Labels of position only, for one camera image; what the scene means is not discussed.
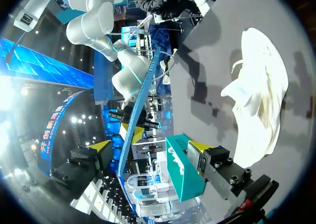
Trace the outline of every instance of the bolt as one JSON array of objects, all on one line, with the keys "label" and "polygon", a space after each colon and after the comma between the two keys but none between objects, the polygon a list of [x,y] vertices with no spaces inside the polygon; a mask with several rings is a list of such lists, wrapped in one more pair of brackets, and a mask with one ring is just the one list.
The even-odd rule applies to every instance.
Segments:
[{"label": "bolt", "polygon": [[63,181],[67,182],[69,180],[69,176],[64,176]]},{"label": "bolt", "polygon": [[227,158],[227,162],[228,162],[229,164],[231,164],[231,163],[233,162],[232,157]]},{"label": "bolt", "polygon": [[230,184],[236,184],[238,181],[238,176],[232,176],[229,180]]},{"label": "bolt", "polygon": [[246,177],[250,177],[251,176],[251,169],[250,168],[246,168],[243,172],[243,175]]},{"label": "bolt", "polygon": [[220,168],[221,165],[222,165],[222,162],[220,161],[215,162],[215,168]]}]

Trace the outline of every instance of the spotlight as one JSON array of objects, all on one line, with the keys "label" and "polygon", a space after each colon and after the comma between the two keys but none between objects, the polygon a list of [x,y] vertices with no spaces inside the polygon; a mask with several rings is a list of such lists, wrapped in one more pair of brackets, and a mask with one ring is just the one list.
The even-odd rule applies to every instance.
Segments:
[{"label": "spotlight", "polygon": [[6,121],[3,123],[3,125],[4,125],[4,128],[5,128],[5,129],[9,129],[9,128],[11,127],[11,122],[8,121],[8,120],[6,120]]},{"label": "spotlight", "polygon": [[26,88],[21,89],[21,94],[24,96],[27,96],[29,94],[28,90]]},{"label": "spotlight", "polygon": [[72,122],[73,124],[75,124],[77,121],[78,121],[78,119],[77,119],[76,117],[71,117],[71,122]]}]

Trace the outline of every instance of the robotic arm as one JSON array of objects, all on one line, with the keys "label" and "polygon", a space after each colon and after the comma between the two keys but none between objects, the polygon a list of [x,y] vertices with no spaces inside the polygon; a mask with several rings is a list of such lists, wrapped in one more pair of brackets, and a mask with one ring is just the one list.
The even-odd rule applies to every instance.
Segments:
[{"label": "robotic arm", "polygon": [[112,44],[107,36],[114,27],[115,1],[120,0],[69,0],[72,8],[85,8],[87,12],[69,22],[66,34],[72,44],[89,46],[109,61],[119,59],[126,66],[113,76],[112,83],[125,101],[131,101],[140,89],[150,61],[139,56],[122,40]]},{"label": "robotic arm", "polygon": [[[27,0],[16,14],[14,25],[31,31],[37,24],[50,0]],[[150,61],[139,56],[125,42],[118,40],[114,44],[107,34],[114,27],[114,4],[124,0],[68,0],[72,9],[85,13],[69,22],[66,34],[75,45],[86,45],[102,53],[110,62],[119,59],[125,66],[113,78],[113,86],[120,92],[126,104],[135,98],[148,71]]]}]

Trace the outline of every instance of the white cloth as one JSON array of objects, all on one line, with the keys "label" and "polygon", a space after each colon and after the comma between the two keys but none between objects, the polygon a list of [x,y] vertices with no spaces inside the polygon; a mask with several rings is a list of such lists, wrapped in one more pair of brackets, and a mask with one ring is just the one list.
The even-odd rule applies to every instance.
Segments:
[{"label": "white cloth", "polygon": [[221,96],[235,100],[233,114],[238,125],[234,161],[243,168],[272,154],[280,131],[280,110],[288,88],[283,60],[267,36],[249,28],[241,36],[243,63],[238,78]]}]

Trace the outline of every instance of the white display stand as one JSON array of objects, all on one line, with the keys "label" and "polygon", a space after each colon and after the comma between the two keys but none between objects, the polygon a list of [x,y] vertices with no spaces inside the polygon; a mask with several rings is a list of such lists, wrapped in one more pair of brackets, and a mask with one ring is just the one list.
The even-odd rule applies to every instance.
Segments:
[{"label": "white display stand", "polygon": [[90,182],[82,196],[79,199],[74,199],[70,205],[88,215],[94,212],[102,220],[117,224],[129,224],[125,216],[121,215],[121,211],[118,211],[118,207],[113,205],[113,199],[110,198],[106,201],[109,191],[104,190],[102,194],[100,193],[101,185],[101,179],[96,183]]}]

